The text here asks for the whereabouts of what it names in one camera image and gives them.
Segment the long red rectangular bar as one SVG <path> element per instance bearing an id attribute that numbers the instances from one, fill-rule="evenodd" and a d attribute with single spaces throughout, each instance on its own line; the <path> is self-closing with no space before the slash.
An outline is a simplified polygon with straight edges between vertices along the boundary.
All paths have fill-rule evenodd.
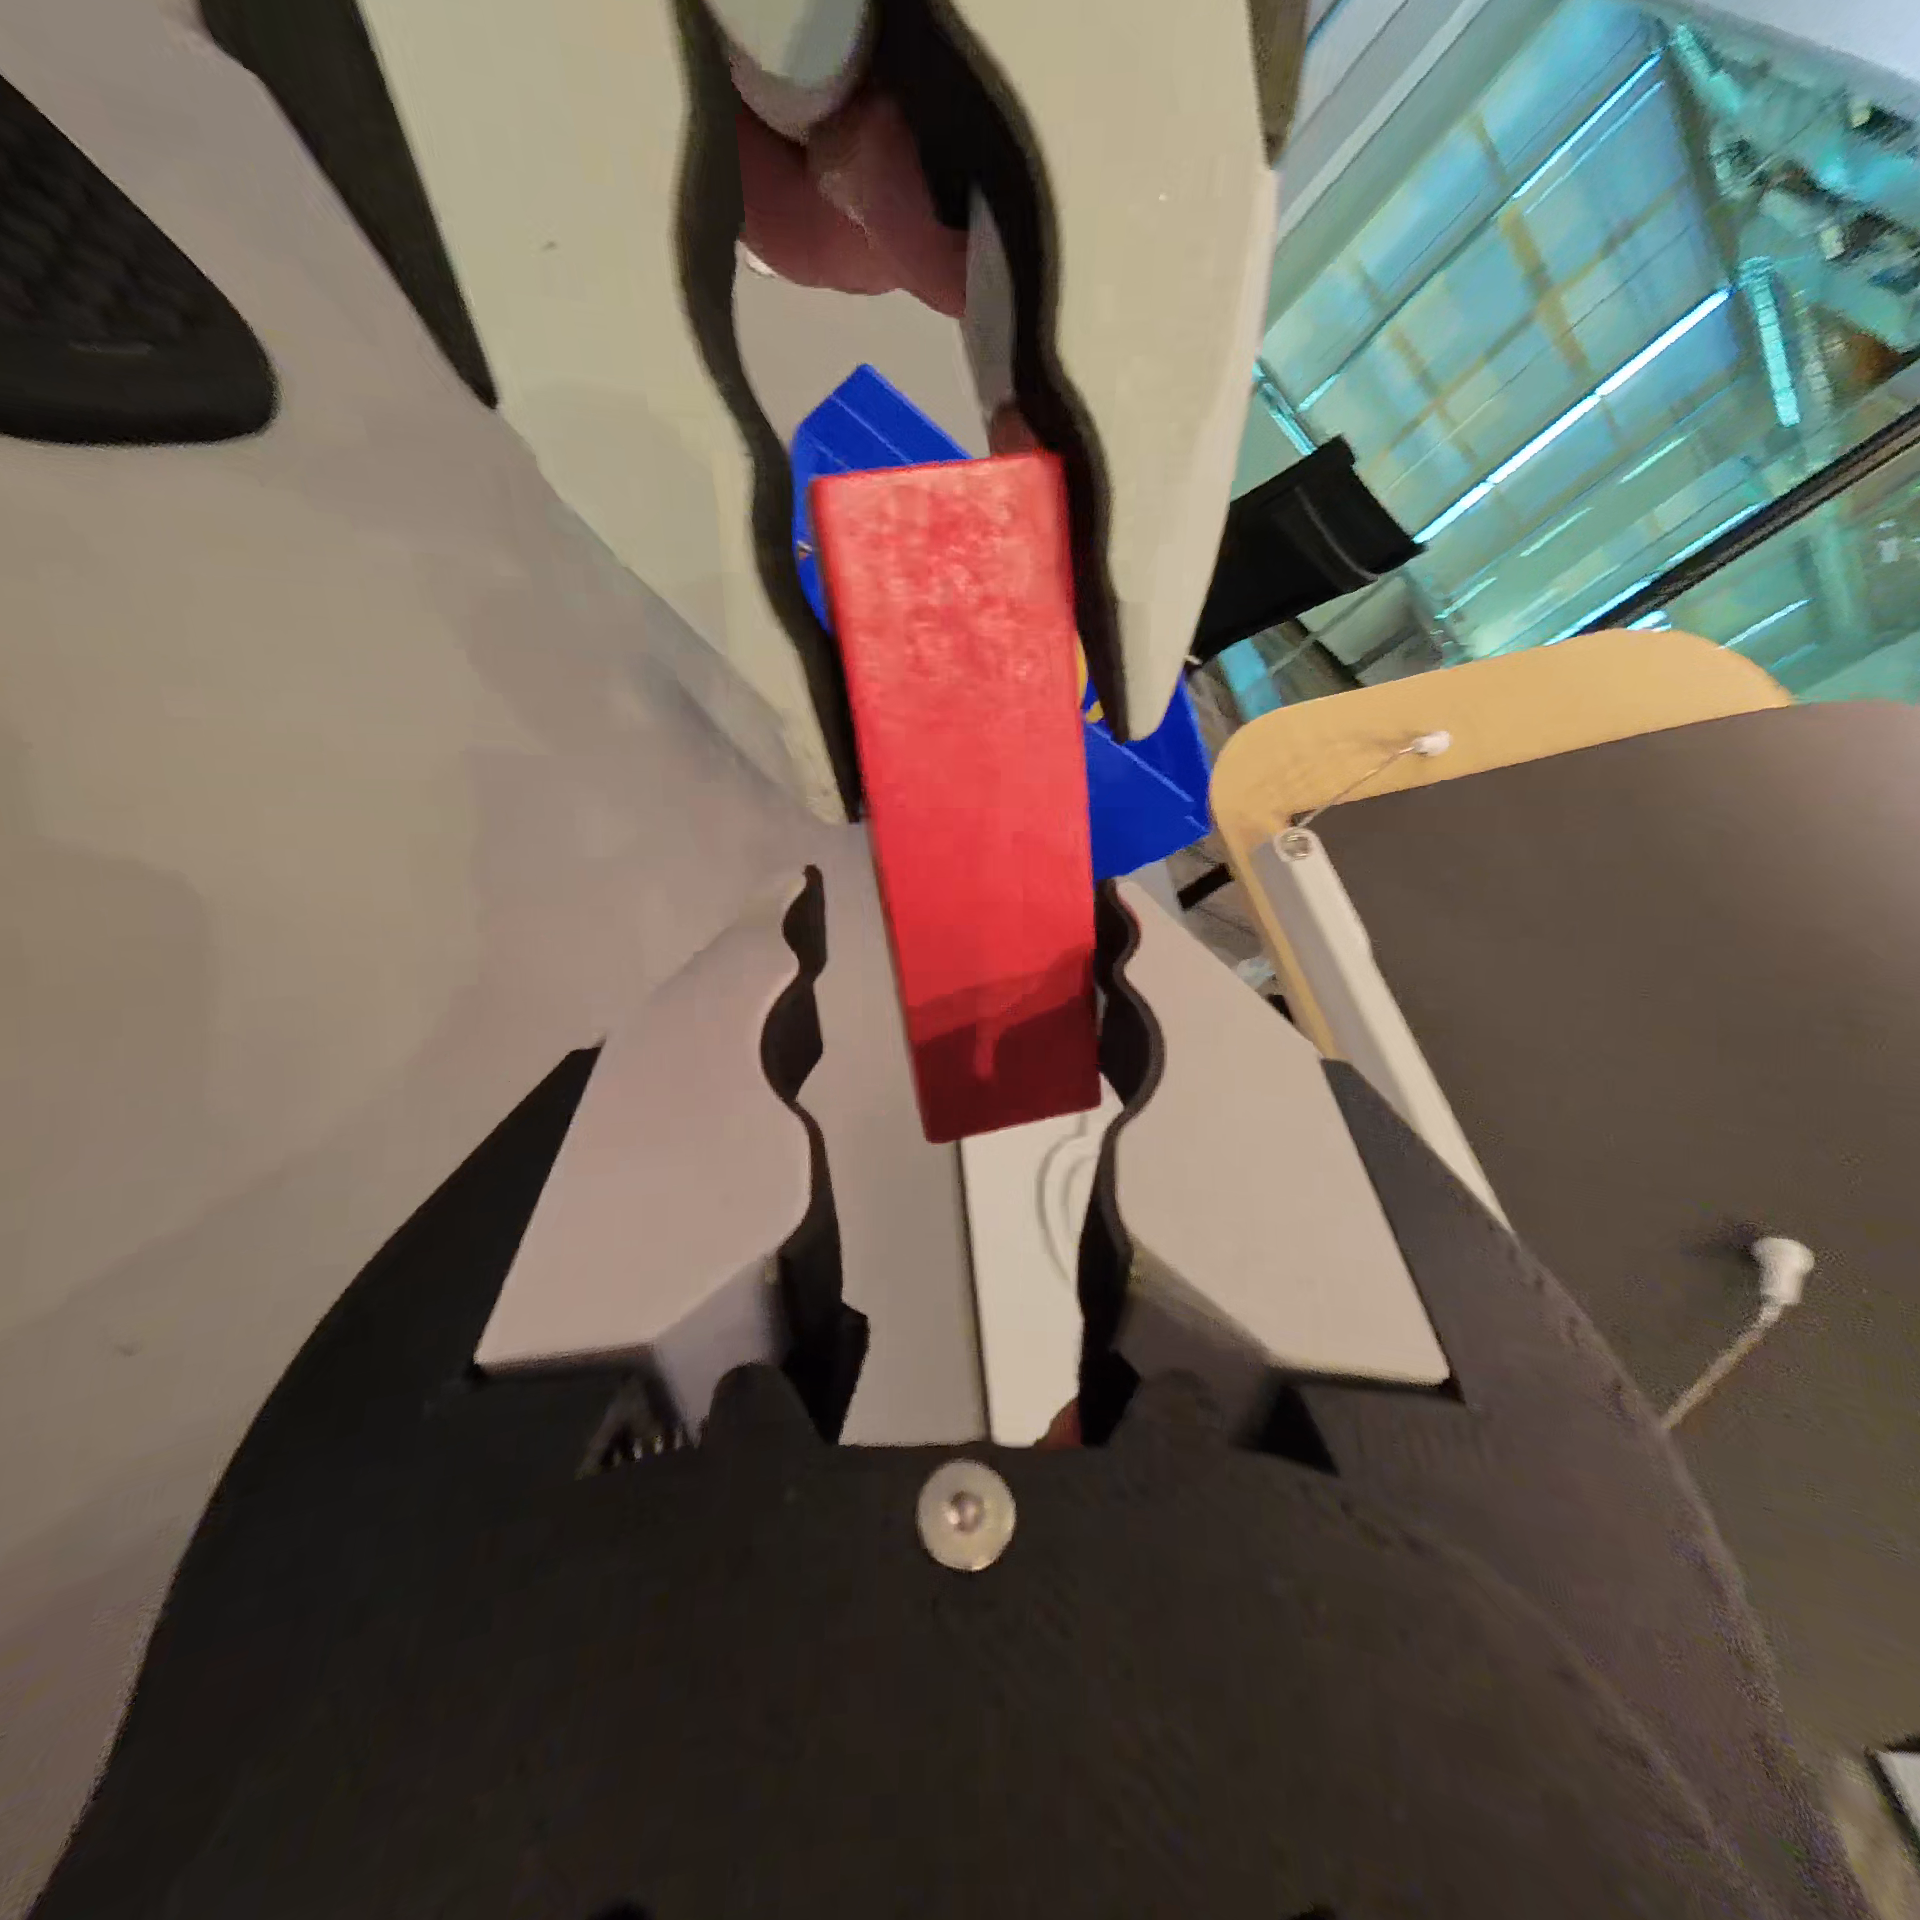
<path id="1" fill-rule="evenodd" d="M 1059 464 L 829 476 L 810 517 L 923 1139 L 1087 1113 L 1095 908 Z"/>

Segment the black backdrop board stand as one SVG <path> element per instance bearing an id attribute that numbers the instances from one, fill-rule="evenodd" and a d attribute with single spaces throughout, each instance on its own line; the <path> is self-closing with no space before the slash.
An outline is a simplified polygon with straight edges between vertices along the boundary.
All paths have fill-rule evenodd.
<path id="1" fill-rule="evenodd" d="M 1311 817 L 1504 1217 L 1655 1411 L 1757 1311 L 1751 1245 L 1810 1251 L 1675 1439 L 1802 1733 L 1914 1740 L 1915 709 L 1603 632 L 1264 714 L 1209 800 L 1291 1010 L 1346 1053 L 1258 873 Z"/>

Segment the black mesh chair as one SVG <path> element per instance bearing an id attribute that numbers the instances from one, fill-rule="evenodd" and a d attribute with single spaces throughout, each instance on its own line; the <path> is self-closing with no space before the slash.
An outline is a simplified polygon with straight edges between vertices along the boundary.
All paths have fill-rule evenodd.
<path id="1" fill-rule="evenodd" d="M 1353 446 L 1333 437 L 1231 503 L 1188 661 L 1204 667 L 1422 553 L 1362 479 Z"/>

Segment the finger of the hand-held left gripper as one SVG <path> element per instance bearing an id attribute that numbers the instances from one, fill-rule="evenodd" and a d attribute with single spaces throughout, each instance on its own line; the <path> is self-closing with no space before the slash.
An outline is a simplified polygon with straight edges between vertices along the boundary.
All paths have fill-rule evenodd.
<path id="1" fill-rule="evenodd" d="M 1277 6 L 967 2 L 991 145 L 967 352 L 1067 474 L 1077 630 L 1122 736 L 1183 678 L 1234 491 L 1277 227 Z"/>
<path id="2" fill-rule="evenodd" d="M 707 6 L 359 12 L 505 424 L 671 612 L 673 675 L 729 745 L 815 817 L 856 817 L 846 678 L 736 330 L 736 97 Z"/>

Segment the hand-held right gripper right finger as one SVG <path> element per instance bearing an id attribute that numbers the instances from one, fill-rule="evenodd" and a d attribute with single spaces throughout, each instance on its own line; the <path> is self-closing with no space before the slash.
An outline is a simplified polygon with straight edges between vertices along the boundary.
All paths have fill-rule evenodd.
<path id="1" fill-rule="evenodd" d="M 1442 1386 L 1319 1050 L 1134 884 L 1095 890 L 1093 981 L 1118 1111 L 1080 1231 L 1080 1409 L 1164 1375 L 1220 1413 L 1296 1381 Z"/>

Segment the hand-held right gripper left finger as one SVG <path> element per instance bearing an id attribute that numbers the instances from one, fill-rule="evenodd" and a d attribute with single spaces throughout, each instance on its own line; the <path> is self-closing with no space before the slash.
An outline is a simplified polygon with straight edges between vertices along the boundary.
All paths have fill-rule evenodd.
<path id="1" fill-rule="evenodd" d="M 707 1413 L 742 1366 L 846 1413 L 867 1320 L 846 1301 L 826 1143 L 826 890 L 755 899 L 604 1036 L 482 1332 L 482 1372 L 640 1375 Z"/>

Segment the person's left hand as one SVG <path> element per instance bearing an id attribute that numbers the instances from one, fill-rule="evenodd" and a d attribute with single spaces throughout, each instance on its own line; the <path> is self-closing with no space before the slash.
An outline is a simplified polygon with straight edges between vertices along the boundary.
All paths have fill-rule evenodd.
<path id="1" fill-rule="evenodd" d="M 733 139 L 746 261 L 796 287 L 963 315 L 967 241 L 941 223 L 891 95 L 866 86 L 799 140 L 738 103 Z"/>

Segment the blue plastic bin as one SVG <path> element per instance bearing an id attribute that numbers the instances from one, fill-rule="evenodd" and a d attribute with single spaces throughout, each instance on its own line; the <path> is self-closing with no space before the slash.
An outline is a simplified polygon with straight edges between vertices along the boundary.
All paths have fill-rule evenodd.
<path id="1" fill-rule="evenodd" d="M 790 535 L 799 589 L 821 624 L 831 616 L 811 531 L 811 484 L 844 472 L 967 461 L 957 440 L 869 365 L 858 365 L 804 414 L 788 445 Z M 1138 874 L 1208 835 L 1209 764 L 1183 684 L 1154 733 L 1115 740 L 1090 677 L 1082 677 L 1082 740 L 1095 881 Z"/>

